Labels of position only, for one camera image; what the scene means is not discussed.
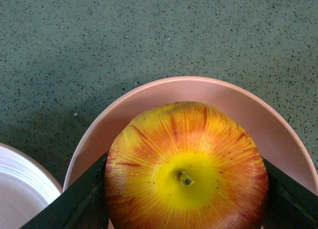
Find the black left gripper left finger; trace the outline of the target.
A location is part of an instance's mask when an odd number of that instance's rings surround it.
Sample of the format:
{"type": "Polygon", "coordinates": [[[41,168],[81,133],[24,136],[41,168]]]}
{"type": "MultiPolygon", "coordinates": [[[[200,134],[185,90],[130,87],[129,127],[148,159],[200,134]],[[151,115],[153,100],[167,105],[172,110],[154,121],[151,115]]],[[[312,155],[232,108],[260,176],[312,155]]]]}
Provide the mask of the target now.
{"type": "Polygon", "coordinates": [[[22,226],[23,229],[106,229],[104,153],[53,203],[22,226]]]}

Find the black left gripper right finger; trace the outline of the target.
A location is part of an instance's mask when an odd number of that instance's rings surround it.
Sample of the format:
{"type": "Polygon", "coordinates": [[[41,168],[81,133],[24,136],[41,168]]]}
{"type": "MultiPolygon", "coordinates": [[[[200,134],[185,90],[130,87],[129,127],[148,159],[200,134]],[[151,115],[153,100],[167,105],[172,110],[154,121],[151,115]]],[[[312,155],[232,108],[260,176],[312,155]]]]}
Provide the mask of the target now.
{"type": "Polygon", "coordinates": [[[316,229],[318,196],[285,174],[268,160],[269,201],[264,229],[316,229]]]}

